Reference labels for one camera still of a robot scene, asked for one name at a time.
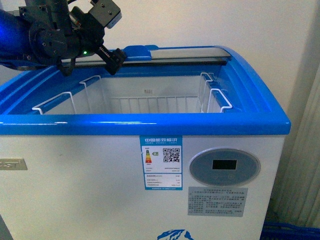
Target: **brand logo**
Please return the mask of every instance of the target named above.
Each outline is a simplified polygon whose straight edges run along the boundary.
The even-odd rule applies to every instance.
[[[158,236],[157,240],[194,240],[190,233],[184,229],[175,229],[170,231],[165,231]]]
[[[0,170],[27,170],[23,158],[0,158]]]

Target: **blue crate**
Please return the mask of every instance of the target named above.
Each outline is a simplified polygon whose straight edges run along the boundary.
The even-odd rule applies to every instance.
[[[320,240],[320,229],[265,222],[260,240]]]

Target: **freezer lid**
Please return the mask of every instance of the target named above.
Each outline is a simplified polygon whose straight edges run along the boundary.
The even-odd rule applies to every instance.
[[[134,45],[123,49],[127,58],[122,67],[159,65],[226,65],[231,55],[220,47],[158,47]],[[103,67],[96,55],[77,58],[75,67]]]

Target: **blue mountain logo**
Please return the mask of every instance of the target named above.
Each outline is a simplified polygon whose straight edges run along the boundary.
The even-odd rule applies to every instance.
[[[190,233],[184,229],[175,229],[170,231],[165,231],[157,240],[194,240]]]

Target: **white wire basket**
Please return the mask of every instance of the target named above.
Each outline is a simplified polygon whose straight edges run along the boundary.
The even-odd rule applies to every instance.
[[[213,73],[200,76],[91,76],[84,89],[62,92],[32,108],[43,114],[223,113],[233,106],[224,91],[214,88]],[[55,107],[48,104],[68,96]]]

